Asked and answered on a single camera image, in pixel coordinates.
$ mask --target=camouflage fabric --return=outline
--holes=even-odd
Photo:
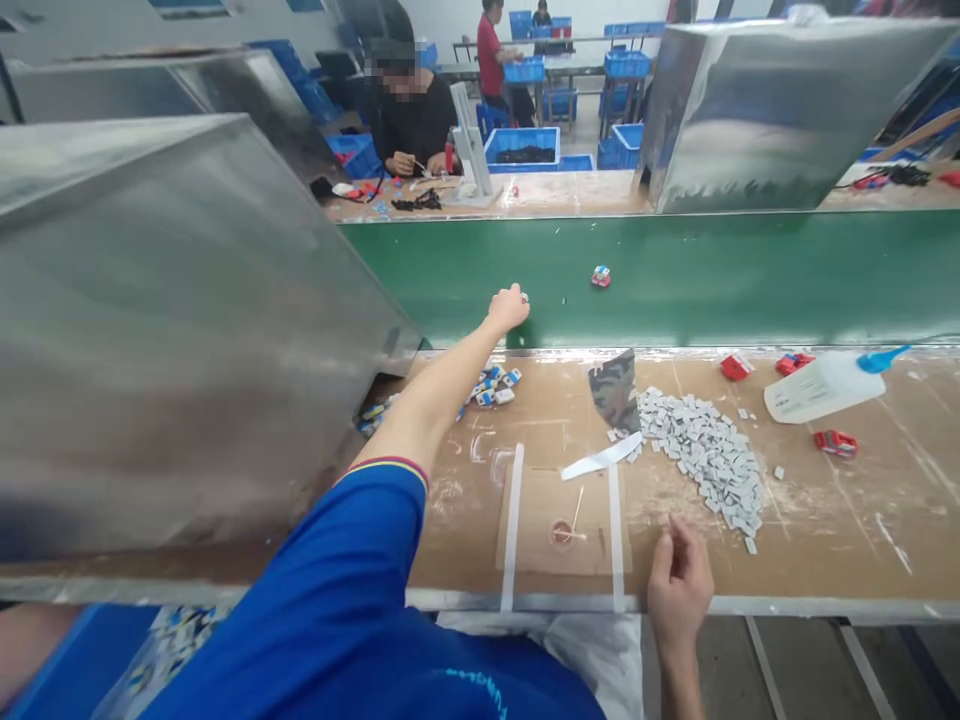
[[[633,350],[590,370],[590,392],[600,417],[615,430],[640,430],[640,412],[630,399],[636,381]]]

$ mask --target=red shirt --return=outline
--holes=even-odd
[[[483,15],[477,28],[477,60],[480,62],[480,90],[484,95],[500,97],[503,93],[503,65],[497,62],[500,40],[493,23]]]

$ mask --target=blue shirt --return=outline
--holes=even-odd
[[[465,635],[404,608],[426,489],[398,458],[350,470],[141,718],[603,720],[528,638]]]

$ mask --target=green conveyor belt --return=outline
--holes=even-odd
[[[434,347],[516,281],[511,347],[864,344],[960,335],[960,211],[344,225]],[[606,290],[590,284],[607,265]]]

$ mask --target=stainless steel panel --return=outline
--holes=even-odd
[[[956,35],[942,20],[671,26],[641,167],[658,213],[812,209]]]
[[[305,184],[349,182],[266,50],[72,62],[13,81],[30,123],[247,113]]]
[[[0,167],[0,560],[290,527],[421,339],[307,189],[238,115],[8,128]]]

